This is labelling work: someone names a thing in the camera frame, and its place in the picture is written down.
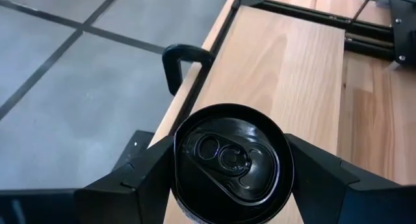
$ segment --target can lid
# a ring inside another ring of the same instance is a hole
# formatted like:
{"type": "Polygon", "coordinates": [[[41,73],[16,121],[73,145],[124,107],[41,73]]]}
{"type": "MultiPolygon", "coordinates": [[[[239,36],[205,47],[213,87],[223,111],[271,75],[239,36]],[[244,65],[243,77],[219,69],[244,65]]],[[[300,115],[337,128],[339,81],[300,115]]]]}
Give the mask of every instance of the can lid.
{"type": "Polygon", "coordinates": [[[292,184],[293,160],[282,131],[252,108],[204,108],[175,134],[174,194],[208,223],[269,220],[292,184]]]}

